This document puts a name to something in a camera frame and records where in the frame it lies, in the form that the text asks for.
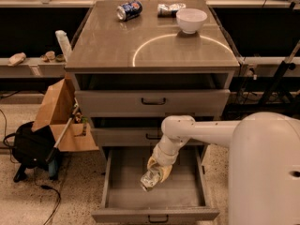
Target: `cabinet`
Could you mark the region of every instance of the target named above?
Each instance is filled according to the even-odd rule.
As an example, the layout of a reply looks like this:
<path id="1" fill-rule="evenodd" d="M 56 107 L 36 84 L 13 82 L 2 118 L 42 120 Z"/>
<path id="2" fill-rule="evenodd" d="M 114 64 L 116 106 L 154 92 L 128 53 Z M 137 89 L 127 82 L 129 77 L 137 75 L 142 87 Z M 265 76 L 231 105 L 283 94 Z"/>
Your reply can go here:
<path id="1" fill-rule="evenodd" d="M 172 173 L 178 183 L 170 180 L 152 197 L 143 193 L 139 179 L 166 116 L 221 116 L 238 63 L 200 1 L 182 1 L 208 14 L 207 23 L 193 35 L 181 32 L 175 18 L 158 17 L 158 4 L 165 1 L 142 0 L 142 14 L 120 22 L 116 8 L 124 2 L 96 2 L 66 65 L 82 113 L 107 155 L 101 209 L 93 217 L 142 223 L 214 219 L 218 211 L 205 192 L 202 143 L 191 141 L 182 150 Z M 182 189 L 185 199 L 179 196 Z"/>

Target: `open drawer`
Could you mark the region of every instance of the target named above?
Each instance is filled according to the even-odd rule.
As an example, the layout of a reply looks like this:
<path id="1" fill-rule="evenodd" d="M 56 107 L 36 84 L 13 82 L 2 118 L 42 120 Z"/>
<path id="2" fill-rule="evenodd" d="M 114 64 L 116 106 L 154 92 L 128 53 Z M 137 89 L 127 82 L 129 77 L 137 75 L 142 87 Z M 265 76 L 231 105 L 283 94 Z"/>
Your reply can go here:
<path id="1" fill-rule="evenodd" d="M 110 150 L 101 208 L 96 222 L 187 223 L 213 220 L 218 210 L 209 206 L 201 164 L 204 146 L 186 146 L 169 178 L 145 192 L 140 179 L 152 154 L 149 147 Z"/>

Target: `cardboard box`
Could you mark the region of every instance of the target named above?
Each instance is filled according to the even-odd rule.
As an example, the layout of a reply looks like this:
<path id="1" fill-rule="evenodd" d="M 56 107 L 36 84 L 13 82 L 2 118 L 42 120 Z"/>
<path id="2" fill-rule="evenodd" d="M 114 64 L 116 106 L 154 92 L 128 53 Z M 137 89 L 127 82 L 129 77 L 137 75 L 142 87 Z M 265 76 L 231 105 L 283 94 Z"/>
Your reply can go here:
<path id="1" fill-rule="evenodd" d="M 49 86 L 37 112 L 32 130 L 36 131 L 50 126 L 57 141 L 73 112 L 74 104 L 74 86 L 71 79 L 65 78 Z M 79 152 L 98 150 L 98 147 L 92 137 L 90 125 L 86 124 L 86 133 L 83 135 L 83 124 L 74 124 L 72 121 L 59 143 L 58 149 L 62 152 Z"/>

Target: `black backpack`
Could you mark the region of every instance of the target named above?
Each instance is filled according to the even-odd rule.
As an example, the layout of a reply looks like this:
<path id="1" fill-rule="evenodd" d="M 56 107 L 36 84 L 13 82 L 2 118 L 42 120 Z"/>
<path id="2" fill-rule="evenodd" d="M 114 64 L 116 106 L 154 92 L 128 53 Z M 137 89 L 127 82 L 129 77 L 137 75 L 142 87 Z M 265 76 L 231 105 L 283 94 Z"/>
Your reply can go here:
<path id="1" fill-rule="evenodd" d="M 41 169 L 51 171 L 50 177 L 53 176 L 53 170 L 57 172 L 57 164 L 54 160 L 48 163 L 47 157 L 53 150 L 55 139 L 49 126 L 43 127 L 35 132 L 31 130 L 34 122 L 25 123 L 18 127 L 15 133 L 7 135 L 3 142 L 11 149 L 11 154 L 21 163 L 14 181 L 19 182 L 23 178 L 18 178 L 18 173 L 24 170 L 39 167 Z M 8 138 L 14 137 L 14 144 L 8 144 Z"/>

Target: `soda can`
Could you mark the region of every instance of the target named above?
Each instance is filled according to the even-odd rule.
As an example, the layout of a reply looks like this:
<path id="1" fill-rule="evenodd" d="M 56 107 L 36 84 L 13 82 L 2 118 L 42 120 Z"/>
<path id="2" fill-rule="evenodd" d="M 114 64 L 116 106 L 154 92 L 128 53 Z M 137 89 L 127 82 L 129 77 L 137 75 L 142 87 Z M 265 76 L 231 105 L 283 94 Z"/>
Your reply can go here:
<path id="1" fill-rule="evenodd" d="M 127 21 L 139 16 L 142 10 L 142 3 L 138 0 L 133 0 L 119 5 L 116 9 L 116 14 L 121 21 Z"/>

